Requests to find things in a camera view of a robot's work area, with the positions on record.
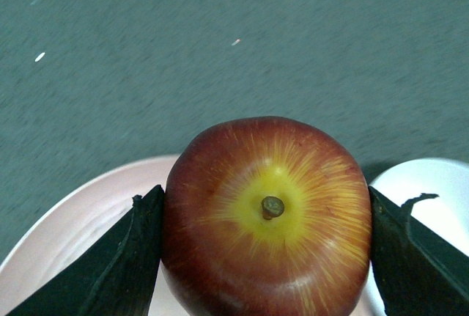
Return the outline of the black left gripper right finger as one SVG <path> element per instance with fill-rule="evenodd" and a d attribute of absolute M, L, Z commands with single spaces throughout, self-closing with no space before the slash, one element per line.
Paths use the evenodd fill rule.
<path fill-rule="evenodd" d="M 468 256 L 422 224 L 415 204 L 437 198 L 422 193 L 397 205 L 369 188 L 371 261 L 387 315 L 467 315 Z"/>

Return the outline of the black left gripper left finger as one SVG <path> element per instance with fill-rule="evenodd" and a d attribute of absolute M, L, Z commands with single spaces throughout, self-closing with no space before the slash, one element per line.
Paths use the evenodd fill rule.
<path fill-rule="evenodd" d="M 133 205 L 77 260 L 11 315 L 148 315 L 161 257 L 164 191 Z"/>

